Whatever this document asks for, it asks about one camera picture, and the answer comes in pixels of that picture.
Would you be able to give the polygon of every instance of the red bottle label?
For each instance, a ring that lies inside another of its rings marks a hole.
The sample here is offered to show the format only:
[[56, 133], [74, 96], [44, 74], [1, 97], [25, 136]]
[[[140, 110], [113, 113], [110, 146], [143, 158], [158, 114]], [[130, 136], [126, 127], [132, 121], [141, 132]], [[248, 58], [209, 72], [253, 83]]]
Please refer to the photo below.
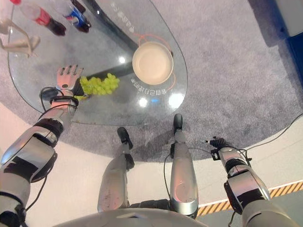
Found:
[[40, 16], [35, 20], [40, 25], [46, 26], [51, 20], [51, 16], [45, 12], [42, 8], [40, 8]]

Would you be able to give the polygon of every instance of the blue bottle label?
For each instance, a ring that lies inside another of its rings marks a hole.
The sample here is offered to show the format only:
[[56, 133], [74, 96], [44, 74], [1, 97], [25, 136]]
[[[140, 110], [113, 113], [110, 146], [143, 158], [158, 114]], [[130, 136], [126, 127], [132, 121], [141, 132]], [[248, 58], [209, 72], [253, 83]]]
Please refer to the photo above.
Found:
[[65, 18], [70, 21], [72, 25], [77, 27], [81, 27], [85, 24], [85, 17], [76, 7], [74, 7], [72, 13]]

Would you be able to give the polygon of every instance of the green grapes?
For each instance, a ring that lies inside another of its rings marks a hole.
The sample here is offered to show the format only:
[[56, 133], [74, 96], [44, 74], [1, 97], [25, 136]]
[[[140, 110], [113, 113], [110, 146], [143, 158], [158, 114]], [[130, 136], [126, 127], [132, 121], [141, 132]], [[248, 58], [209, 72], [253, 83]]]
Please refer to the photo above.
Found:
[[[107, 78], [103, 81], [100, 78], [92, 77], [88, 80], [86, 77], [80, 78], [80, 84], [86, 95], [99, 95], [112, 94], [119, 86], [120, 80], [115, 75], [108, 73]], [[78, 100], [83, 100], [86, 97], [75, 96]]]

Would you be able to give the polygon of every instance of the yellow black striped tape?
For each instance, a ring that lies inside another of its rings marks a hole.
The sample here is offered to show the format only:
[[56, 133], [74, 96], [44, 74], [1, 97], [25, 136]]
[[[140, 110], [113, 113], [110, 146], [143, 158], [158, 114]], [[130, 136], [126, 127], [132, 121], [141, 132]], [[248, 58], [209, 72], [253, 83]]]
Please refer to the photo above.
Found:
[[[269, 192], [270, 192], [270, 197], [273, 198], [301, 190], [303, 190], [303, 180], [270, 188]], [[206, 214], [211, 214], [222, 210], [231, 210], [231, 209], [232, 206], [229, 203], [228, 199], [220, 200], [220, 201], [200, 205], [197, 216], [203, 216]]]

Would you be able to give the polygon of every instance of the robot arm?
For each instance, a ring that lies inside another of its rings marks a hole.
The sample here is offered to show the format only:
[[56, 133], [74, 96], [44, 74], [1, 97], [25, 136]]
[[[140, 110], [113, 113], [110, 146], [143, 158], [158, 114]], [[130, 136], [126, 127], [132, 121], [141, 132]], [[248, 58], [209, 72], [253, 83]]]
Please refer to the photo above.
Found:
[[244, 227], [299, 227], [270, 201], [267, 187], [235, 147], [222, 138], [210, 144], [217, 148], [212, 150], [213, 159], [221, 160], [227, 172], [224, 188]]
[[0, 168], [0, 226], [20, 226], [25, 221], [30, 183], [47, 176], [57, 154], [54, 147], [73, 117], [78, 101], [78, 78], [83, 69], [68, 66], [57, 72], [60, 96], [51, 100], [51, 108], [26, 130], [4, 153]]

